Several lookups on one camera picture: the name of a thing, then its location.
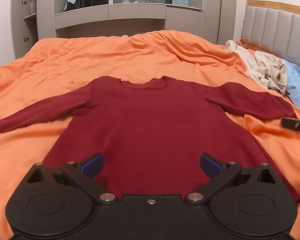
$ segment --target blue gripper pad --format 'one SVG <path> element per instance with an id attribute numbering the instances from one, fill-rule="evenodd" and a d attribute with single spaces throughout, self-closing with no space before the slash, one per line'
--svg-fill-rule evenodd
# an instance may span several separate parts
<path id="1" fill-rule="evenodd" d="M 202 154 L 200 157 L 200 168 L 210 179 L 213 179 L 224 172 L 222 165 L 216 163 L 214 160 L 210 159 L 204 154 Z"/>
<path id="2" fill-rule="evenodd" d="M 81 165 L 79 171 L 86 175 L 88 178 L 93 179 L 103 168 L 103 156 L 97 155 L 85 164 Z"/>

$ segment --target orange bedsheet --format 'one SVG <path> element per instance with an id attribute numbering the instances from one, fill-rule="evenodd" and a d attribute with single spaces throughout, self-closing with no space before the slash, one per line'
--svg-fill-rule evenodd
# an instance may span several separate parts
<path id="1" fill-rule="evenodd" d="M 247 78 L 245 70 L 236 53 L 189 33 L 44 39 L 23 58 L 0 67 L 0 118 L 104 75 L 131 82 L 163 75 L 210 86 L 238 82 L 250 90 L 266 91 Z M 300 118 L 300 110 L 293 107 Z M 281 129 L 279 120 L 262 122 L 249 115 L 228 116 L 259 140 L 300 192 L 300 135 Z M 70 120 L 67 117 L 0 134 L 0 240 L 12 236 L 4 215 L 7 200 L 33 163 L 43 160 Z M 300 239 L 300 205 L 291 235 Z"/>

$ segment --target pile of clothes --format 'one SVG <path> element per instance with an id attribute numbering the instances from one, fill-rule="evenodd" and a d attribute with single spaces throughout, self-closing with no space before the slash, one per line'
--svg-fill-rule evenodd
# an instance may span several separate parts
<path id="1" fill-rule="evenodd" d="M 226 50 L 240 55 L 247 71 L 245 74 L 261 86 L 286 95 L 300 109 L 300 67 L 275 55 L 249 50 L 247 42 L 228 41 Z"/>

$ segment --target upholstered headboard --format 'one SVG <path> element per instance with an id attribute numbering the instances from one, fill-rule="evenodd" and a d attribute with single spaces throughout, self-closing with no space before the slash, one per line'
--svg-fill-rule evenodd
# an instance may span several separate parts
<path id="1" fill-rule="evenodd" d="M 241 38 L 300 66 L 300 6 L 247 0 Z"/>

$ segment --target cabinet door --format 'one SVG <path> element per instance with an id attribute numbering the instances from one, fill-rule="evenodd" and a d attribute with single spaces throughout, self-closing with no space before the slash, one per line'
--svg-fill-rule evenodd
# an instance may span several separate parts
<path id="1" fill-rule="evenodd" d="M 24 20 L 24 17 L 30 15 L 30 2 L 31 0 L 11 0 L 11 33 L 16 59 L 23 57 L 38 41 L 35 16 Z"/>
<path id="2" fill-rule="evenodd" d="M 233 39 L 237 0 L 221 0 L 218 44 L 225 45 Z"/>
<path id="3" fill-rule="evenodd" d="M 200 28 L 200 11 L 167 6 L 165 26 L 166 30 L 176 30 L 200 36 Z"/>
<path id="4" fill-rule="evenodd" d="M 203 0 L 201 37 L 213 44 L 218 42 L 221 0 Z"/>

